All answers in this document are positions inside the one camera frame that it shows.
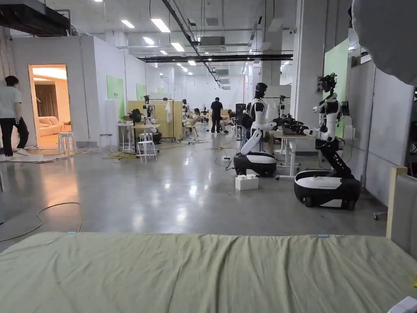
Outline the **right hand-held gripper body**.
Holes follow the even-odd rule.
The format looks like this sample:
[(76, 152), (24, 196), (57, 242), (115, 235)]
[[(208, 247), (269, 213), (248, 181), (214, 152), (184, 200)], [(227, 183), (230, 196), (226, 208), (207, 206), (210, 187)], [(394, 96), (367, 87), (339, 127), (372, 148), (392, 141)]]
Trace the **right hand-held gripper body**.
[(388, 313), (416, 313), (417, 312), (417, 299), (407, 296), (392, 308), (388, 310)]

